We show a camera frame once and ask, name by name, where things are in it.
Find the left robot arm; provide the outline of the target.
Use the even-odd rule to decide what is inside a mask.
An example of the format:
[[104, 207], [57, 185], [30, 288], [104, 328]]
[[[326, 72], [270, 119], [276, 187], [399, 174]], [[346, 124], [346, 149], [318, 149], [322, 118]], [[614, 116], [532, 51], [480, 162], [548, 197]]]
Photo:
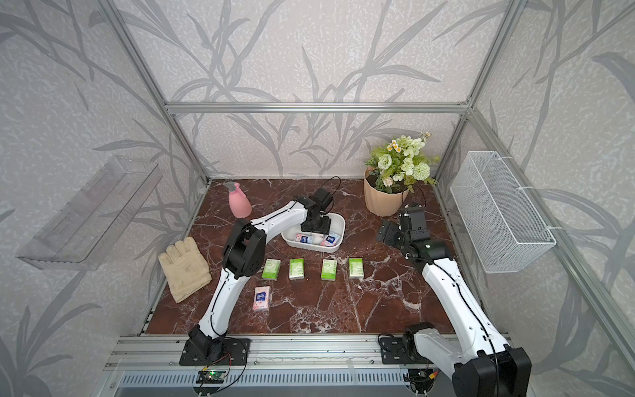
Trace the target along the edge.
[[236, 221], [223, 250], [222, 273], [204, 316], [190, 331], [190, 342], [206, 354], [228, 331], [236, 302], [249, 279], [266, 259], [266, 246], [285, 230], [299, 226], [303, 232], [325, 234], [331, 220], [327, 210], [333, 194], [320, 188], [313, 195], [296, 196], [284, 207], [263, 217]]

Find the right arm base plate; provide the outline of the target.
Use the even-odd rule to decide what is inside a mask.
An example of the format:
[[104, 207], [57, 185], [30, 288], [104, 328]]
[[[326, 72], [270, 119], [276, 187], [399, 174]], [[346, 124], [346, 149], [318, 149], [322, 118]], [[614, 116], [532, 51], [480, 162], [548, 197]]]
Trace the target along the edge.
[[380, 347], [381, 361], [385, 365], [429, 365], [432, 362], [417, 353], [410, 343], [405, 342], [402, 336], [380, 333], [377, 336]]

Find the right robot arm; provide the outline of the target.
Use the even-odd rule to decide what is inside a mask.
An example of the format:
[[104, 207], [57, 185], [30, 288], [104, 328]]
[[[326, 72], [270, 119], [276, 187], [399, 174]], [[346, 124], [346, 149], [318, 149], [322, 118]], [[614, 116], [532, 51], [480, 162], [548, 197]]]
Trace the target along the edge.
[[415, 324], [403, 334], [405, 357], [434, 364], [451, 379], [457, 396], [526, 395], [532, 370], [529, 355], [522, 347], [511, 347], [488, 319], [446, 243], [432, 239], [424, 208], [403, 208], [397, 223], [382, 222], [376, 238], [400, 250], [422, 274], [458, 339], [452, 343], [433, 325]]

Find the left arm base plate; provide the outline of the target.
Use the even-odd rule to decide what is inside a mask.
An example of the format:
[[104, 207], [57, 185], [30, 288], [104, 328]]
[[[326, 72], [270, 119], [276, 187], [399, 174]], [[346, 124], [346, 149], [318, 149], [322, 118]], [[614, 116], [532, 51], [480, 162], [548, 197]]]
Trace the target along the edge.
[[225, 337], [213, 342], [186, 342], [180, 357], [182, 367], [244, 366], [247, 363], [251, 339]]

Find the pink Tempo tissue pack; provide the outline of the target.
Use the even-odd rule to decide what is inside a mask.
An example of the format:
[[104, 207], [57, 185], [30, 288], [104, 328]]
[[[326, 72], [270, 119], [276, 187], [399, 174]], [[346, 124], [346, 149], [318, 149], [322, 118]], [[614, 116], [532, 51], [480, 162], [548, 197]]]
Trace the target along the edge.
[[312, 234], [298, 233], [294, 241], [297, 243], [314, 244], [315, 237]]
[[341, 236], [337, 233], [332, 233], [324, 237], [324, 239], [321, 242], [321, 245], [328, 246], [328, 247], [337, 246], [340, 243], [340, 241], [341, 241]]
[[256, 287], [252, 309], [255, 312], [261, 312], [268, 310], [271, 305], [271, 287], [260, 286]]

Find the green tissue pack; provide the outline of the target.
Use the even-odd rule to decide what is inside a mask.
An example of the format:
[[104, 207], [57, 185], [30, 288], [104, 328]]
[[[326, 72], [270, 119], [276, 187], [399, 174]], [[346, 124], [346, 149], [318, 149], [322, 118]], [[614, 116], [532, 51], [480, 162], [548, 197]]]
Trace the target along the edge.
[[362, 258], [350, 258], [348, 261], [349, 277], [362, 280], [365, 277]]
[[267, 259], [263, 267], [262, 279], [268, 281], [277, 281], [280, 268], [281, 260]]
[[295, 258], [289, 261], [289, 279], [303, 280], [304, 274], [304, 258]]
[[324, 259], [322, 261], [321, 279], [323, 281], [335, 281], [337, 279], [337, 261]]

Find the white storage box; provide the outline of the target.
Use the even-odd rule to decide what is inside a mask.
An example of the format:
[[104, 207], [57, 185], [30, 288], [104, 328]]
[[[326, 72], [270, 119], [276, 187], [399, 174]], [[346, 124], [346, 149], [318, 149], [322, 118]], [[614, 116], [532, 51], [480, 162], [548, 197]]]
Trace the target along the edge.
[[[318, 251], [318, 252], [323, 252], [323, 253], [334, 253], [342, 245], [342, 241], [343, 241], [344, 234], [345, 234], [345, 231], [346, 231], [346, 221], [345, 221], [344, 217], [341, 216], [338, 213], [329, 213], [329, 214], [327, 214], [327, 216], [329, 216], [329, 218], [332, 220], [329, 234], [337, 233], [337, 234], [339, 234], [341, 236], [341, 241], [340, 241], [340, 243], [337, 246], [332, 246], [332, 247], [322, 246], [321, 242], [324, 239], [324, 237], [326, 235], [328, 235], [328, 234], [305, 233], [305, 232], [301, 231], [300, 226], [292, 226], [291, 228], [288, 228], [288, 229], [284, 230], [282, 232], [281, 236], [282, 236], [283, 240], [289, 246], [294, 247], [294, 248], [299, 248], [299, 249], [304, 249], [304, 250], [309, 250], [309, 251]], [[295, 236], [298, 233], [312, 234], [315, 237], [314, 244], [297, 243], [296, 241], [294, 241]]]

